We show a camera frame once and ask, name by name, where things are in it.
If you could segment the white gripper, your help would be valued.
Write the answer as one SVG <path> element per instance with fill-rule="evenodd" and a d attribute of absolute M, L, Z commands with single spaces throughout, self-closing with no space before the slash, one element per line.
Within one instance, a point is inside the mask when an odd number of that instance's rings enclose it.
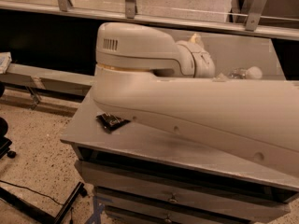
<path fill-rule="evenodd" d="M 204 43 L 198 33 L 194 33 L 189 41 L 176 43 L 179 51 L 179 63 L 181 73 L 184 76 L 213 78 L 215 76 L 215 64 L 210 54 L 204 49 Z M 215 82 L 226 82 L 230 78 L 219 73 L 213 78 Z"/>

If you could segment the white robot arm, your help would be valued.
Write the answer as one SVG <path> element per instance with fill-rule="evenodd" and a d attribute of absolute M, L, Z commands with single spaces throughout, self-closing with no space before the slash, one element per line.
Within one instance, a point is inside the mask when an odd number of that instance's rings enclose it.
<path fill-rule="evenodd" d="M 142 25 L 102 24 L 93 99 L 120 118 L 298 173 L 297 82 L 217 76 L 195 42 Z"/>

